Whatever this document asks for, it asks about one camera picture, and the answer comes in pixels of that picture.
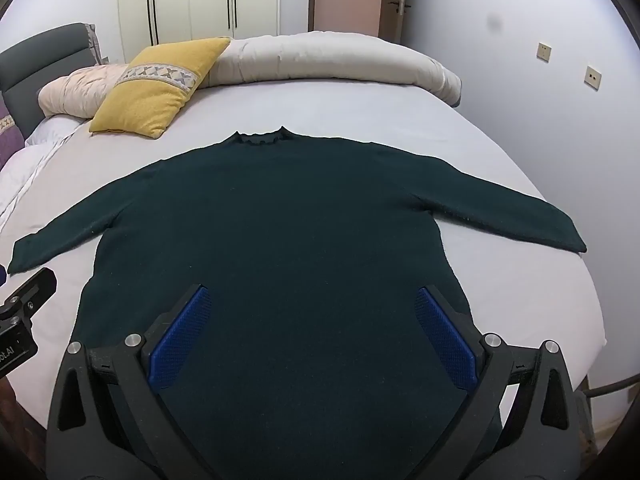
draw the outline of wardrobe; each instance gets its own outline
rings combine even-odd
[[[280,0],[118,0],[126,62],[159,43],[278,34]]]

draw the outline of metal screw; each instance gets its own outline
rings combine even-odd
[[[124,344],[127,346],[133,347],[133,346],[138,346],[141,341],[142,341],[142,336],[140,334],[129,334],[124,339]]]
[[[560,350],[560,347],[558,346],[558,343],[556,343],[555,341],[547,341],[545,343],[545,348],[551,352],[552,354],[557,354],[558,351]]]
[[[497,334],[487,334],[484,336],[484,342],[495,348],[502,344],[502,339],[500,339],[500,336]]]
[[[73,341],[68,347],[66,347],[66,351],[70,354],[77,354],[81,348],[82,345],[78,341]]]

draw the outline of folded duvet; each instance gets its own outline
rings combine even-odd
[[[81,68],[42,88],[45,116],[91,119],[126,64]],[[462,83],[439,62],[379,38],[344,32],[306,32],[233,40],[199,88],[285,79],[339,78],[413,85],[457,106]]]

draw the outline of bed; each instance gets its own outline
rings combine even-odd
[[[465,173],[541,198],[503,150],[453,109],[457,99],[449,100],[418,83],[315,75],[202,88],[158,140],[92,136],[88,124],[80,124],[7,215],[0,232],[0,264],[9,263],[17,239],[36,232],[99,187],[156,160],[221,142],[236,131],[262,133],[284,126],[307,136],[378,142],[436,156]],[[554,339],[576,387],[605,343],[600,305],[581,257],[444,218],[437,221],[478,329],[518,346],[538,347]],[[94,238],[47,263],[56,273],[58,291],[34,318],[38,354],[9,375],[18,401],[43,426],[98,242]],[[36,270],[10,276],[0,294],[7,297]],[[513,396],[510,389],[503,399],[503,419]]]

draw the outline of wall socket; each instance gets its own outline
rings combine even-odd
[[[538,59],[549,62],[549,58],[551,57],[551,47],[548,45],[545,45],[544,43],[539,43],[537,56],[538,56]]]
[[[594,70],[590,66],[587,67],[587,73],[584,75],[584,82],[589,86],[593,86],[596,90],[600,88],[600,80],[602,74],[597,70]]]

